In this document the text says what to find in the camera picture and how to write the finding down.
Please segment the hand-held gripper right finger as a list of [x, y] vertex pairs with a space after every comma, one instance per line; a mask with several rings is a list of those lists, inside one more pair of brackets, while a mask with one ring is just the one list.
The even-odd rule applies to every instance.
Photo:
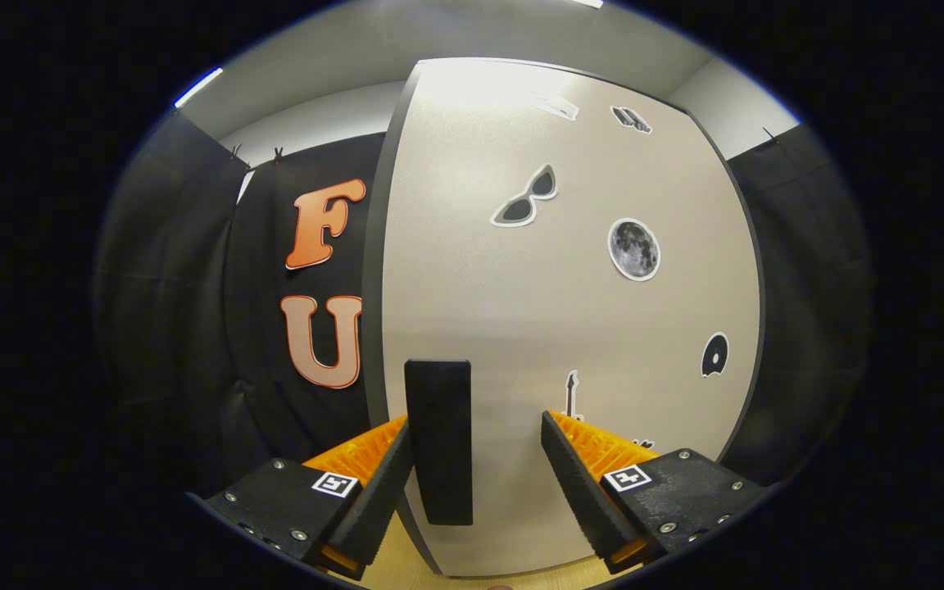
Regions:
[[770, 488], [689, 448], [659, 453], [560, 412], [541, 446], [574, 519], [612, 574], [678, 559], [770, 497]]

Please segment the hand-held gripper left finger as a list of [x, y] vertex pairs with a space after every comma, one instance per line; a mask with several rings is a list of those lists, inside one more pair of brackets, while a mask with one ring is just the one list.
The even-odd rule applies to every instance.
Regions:
[[360, 579], [379, 553], [413, 463], [401, 415], [310, 460], [270, 458], [212, 496], [187, 497], [284, 563]]

